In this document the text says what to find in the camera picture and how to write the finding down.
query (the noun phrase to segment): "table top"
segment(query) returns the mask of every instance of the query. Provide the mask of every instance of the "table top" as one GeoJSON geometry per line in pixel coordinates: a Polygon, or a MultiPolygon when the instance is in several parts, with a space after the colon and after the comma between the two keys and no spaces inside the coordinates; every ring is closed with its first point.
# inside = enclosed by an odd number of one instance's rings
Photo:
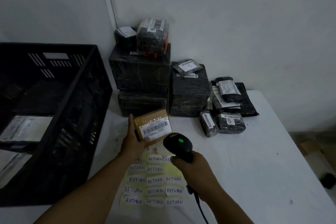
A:
{"type": "MultiPolygon", "coordinates": [[[[169,117],[173,132],[184,134],[208,160],[225,191],[257,223],[336,223],[336,208],[259,91],[248,91],[257,117],[244,118],[246,131],[207,138],[198,118],[169,117]]],[[[111,98],[92,163],[95,174],[120,150],[127,132],[117,92],[111,98]]],[[[205,223],[193,195],[185,196],[183,208],[119,208],[121,190],[106,223],[205,223]]],[[[209,207],[201,202],[209,223],[216,223],[209,207]]],[[[0,208],[0,222],[32,223],[49,206],[0,208]]]]}

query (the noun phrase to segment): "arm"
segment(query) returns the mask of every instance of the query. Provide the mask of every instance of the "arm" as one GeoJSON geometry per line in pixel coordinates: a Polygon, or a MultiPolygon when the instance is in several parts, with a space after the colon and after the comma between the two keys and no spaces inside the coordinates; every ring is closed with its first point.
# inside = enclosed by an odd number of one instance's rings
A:
{"type": "Polygon", "coordinates": [[[107,163],[85,184],[50,207],[35,223],[105,223],[114,197],[128,167],[140,157],[145,142],[138,142],[133,116],[118,156],[107,163]]]}
{"type": "Polygon", "coordinates": [[[198,192],[199,198],[208,204],[217,222],[253,224],[240,206],[222,189],[203,155],[195,151],[192,155],[192,163],[176,156],[170,160],[182,172],[187,184],[198,192]]]}

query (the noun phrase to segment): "black plastic crate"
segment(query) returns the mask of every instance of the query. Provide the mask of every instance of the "black plastic crate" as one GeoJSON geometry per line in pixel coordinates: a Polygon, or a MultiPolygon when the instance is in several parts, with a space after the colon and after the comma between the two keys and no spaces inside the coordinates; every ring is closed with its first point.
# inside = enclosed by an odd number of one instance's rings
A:
{"type": "Polygon", "coordinates": [[[0,206],[53,204],[87,180],[111,94],[96,45],[0,44],[0,133],[20,112],[53,116],[27,150],[32,157],[0,189],[0,206]],[[40,89],[52,103],[34,101],[43,99],[40,89]]]}

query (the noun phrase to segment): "person's right hand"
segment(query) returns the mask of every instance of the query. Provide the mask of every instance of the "person's right hand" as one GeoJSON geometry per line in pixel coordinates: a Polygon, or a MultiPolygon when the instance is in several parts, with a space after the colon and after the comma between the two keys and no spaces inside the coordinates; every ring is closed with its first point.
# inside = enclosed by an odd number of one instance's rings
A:
{"type": "Polygon", "coordinates": [[[192,155],[192,163],[187,163],[178,156],[171,157],[170,161],[182,172],[187,184],[197,191],[199,198],[207,201],[208,197],[222,188],[203,155],[195,151],[192,151],[192,155]]]}

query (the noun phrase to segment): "black barcode scanner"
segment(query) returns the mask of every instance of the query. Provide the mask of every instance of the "black barcode scanner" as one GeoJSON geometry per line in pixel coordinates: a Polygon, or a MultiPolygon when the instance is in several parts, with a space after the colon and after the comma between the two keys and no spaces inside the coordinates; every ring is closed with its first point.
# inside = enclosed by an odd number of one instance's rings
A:
{"type": "MultiPolygon", "coordinates": [[[[193,144],[191,141],[184,135],[180,133],[172,133],[165,137],[163,140],[163,146],[170,151],[172,154],[175,154],[180,159],[184,160],[187,163],[193,162],[193,154],[191,153],[193,150],[193,144]]],[[[202,216],[205,222],[208,224],[207,219],[205,218],[203,211],[200,205],[200,199],[197,191],[187,185],[187,190],[189,194],[194,194],[197,205],[202,213],[202,216]]]]}

